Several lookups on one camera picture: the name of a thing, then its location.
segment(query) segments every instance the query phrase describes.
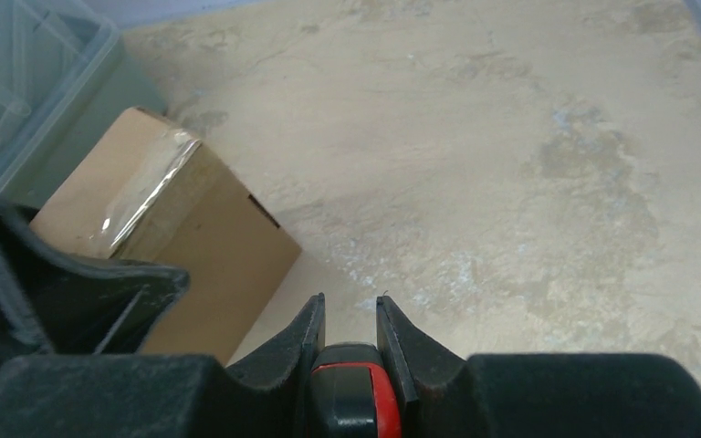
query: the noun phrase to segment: floor stain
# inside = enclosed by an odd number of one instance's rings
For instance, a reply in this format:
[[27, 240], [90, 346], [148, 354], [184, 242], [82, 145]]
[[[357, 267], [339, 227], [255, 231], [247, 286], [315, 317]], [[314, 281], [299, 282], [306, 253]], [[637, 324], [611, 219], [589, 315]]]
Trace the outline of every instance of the floor stain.
[[299, 30], [306, 34], [317, 34], [321, 28], [319, 25], [305, 25], [301, 27]]
[[459, 56], [452, 64], [448, 65], [446, 77], [456, 82], [470, 81], [480, 75], [503, 80], [524, 78], [533, 69], [529, 62], [501, 51]]
[[194, 39], [197, 48], [205, 52], [219, 52], [228, 48], [237, 48], [240, 44], [241, 30], [238, 26], [211, 29], [206, 34]]
[[200, 137], [206, 137], [208, 132], [222, 126], [227, 119], [229, 119], [229, 114], [226, 111], [211, 110], [186, 116], [181, 120], [181, 125]]
[[429, 16], [434, 5], [429, 0], [350, 0], [344, 2], [345, 14], [362, 22], [393, 21], [408, 16]]
[[200, 102], [200, 95], [193, 94], [189, 98], [175, 105], [171, 105], [168, 109], [168, 117], [171, 119], [181, 119], [183, 114], [194, 105], [197, 105], [198, 102]]
[[647, 3], [633, 8], [626, 25], [637, 34], [660, 34], [688, 29], [691, 20], [683, 2]]
[[551, 229], [568, 251], [541, 258], [546, 290], [539, 283], [505, 285], [524, 290], [528, 311], [553, 321], [548, 343], [619, 347], [631, 340], [624, 273], [638, 256], [658, 246], [658, 228], [648, 205], [630, 186], [630, 142], [603, 111], [584, 102], [556, 109], [556, 133], [523, 165], [538, 189], [521, 206], [519, 227]]
[[171, 23], [161, 27], [159, 31], [147, 32], [144, 35], [146, 43], [152, 48], [166, 51], [180, 51], [189, 48], [194, 31], [185, 27], [181, 22]]
[[660, 67], [669, 78], [677, 78], [687, 66], [701, 61], [701, 36], [692, 35], [668, 43], [662, 49]]

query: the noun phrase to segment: black plastic part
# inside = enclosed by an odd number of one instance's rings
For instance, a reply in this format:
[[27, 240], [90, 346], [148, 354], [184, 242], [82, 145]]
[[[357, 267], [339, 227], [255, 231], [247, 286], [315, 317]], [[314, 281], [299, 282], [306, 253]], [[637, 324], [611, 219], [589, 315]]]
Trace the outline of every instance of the black plastic part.
[[393, 393], [396, 394], [402, 432], [404, 436], [414, 436], [418, 422], [418, 394], [402, 346], [399, 345], [398, 335], [388, 316], [388, 309], [391, 307], [394, 311], [401, 312], [389, 297], [377, 298], [377, 348], [391, 381]]
[[315, 370], [321, 365], [343, 362], [367, 362], [382, 367], [380, 352], [373, 345], [360, 342], [347, 342], [329, 345], [316, 358], [312, 368]]
[[329, 367], [310, 375], [308, 436], [376, 438], [377, 414], [370, 370]]
[[397, 400], [402, 391], [397, 387], [403, 386], [397, 381], [407, 374], [417, 393], [417, 401], [400, 407], [405, 436], [487, 436], [487, 418], [479, 414], [466, 362], [413, 325], [390, 297], [377, 298], [377, 312], [378, 339], [382, 330], [391, 333], [383, 332], [386, 341], [378, 345], [383, 360], [394, 361], [398, 349], [404, 361], [401, 369], [386, 368]]

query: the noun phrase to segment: concrete floor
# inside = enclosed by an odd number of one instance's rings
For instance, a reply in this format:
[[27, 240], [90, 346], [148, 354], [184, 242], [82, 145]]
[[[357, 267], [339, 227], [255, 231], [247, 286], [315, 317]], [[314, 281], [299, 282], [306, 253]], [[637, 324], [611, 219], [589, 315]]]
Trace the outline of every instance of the concrete floor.
[[304, 246], [237, 357], [387, 291], [460, 355], [655, 351], [701, 383], [701, 37], [678, 1], [280, 0], [132, 54]]

